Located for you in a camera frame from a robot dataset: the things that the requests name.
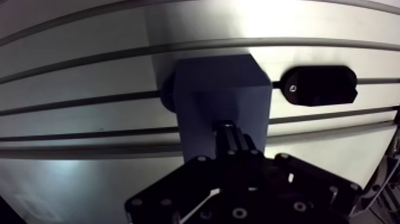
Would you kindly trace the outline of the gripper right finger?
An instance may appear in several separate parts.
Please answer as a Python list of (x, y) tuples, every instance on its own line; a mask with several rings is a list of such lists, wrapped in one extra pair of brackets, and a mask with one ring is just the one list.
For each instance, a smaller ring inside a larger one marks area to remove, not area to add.
[(232, 218), (247, 223), (348, 223), (360, 187), (290, 154), (265, 158), (232, 129)]

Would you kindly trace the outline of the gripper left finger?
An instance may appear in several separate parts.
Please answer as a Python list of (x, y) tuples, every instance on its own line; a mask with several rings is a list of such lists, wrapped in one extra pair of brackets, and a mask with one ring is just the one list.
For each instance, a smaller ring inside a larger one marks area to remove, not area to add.
[(199, 155), (129, 198), (124, 209), (129, 223), (180, 223), (232, 171), (229, 160), (241, 149), (241, 131), (234, 124), (215, 129), (215, 158)]

